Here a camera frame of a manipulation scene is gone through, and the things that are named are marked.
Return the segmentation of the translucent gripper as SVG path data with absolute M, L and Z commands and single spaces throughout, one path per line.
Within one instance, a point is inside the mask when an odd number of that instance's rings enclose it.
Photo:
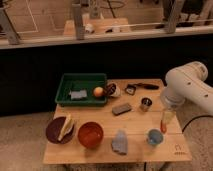
M 163 110 L 163 115 L 161 118 L 161 123 L 160 123 L 160 130 L 162 133 L 166 133 L 167 131 L 167 126 L 166 124 L 169 124 L 173 117 L 176 114 L 176 106 L 175 105 L 170 105 L 164 108 Z

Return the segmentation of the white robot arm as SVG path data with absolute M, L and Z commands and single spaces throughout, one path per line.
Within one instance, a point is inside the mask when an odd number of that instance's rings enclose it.
M 207 77 L 208 69 L 199 61 L 175 67 L 166 73 L 166 87 L 160 94 L 164 106 L 160 122 L 162 133 L 167 132 L 167 125 L 186 99 L 213 115 L 213 87 L 205 83 Z

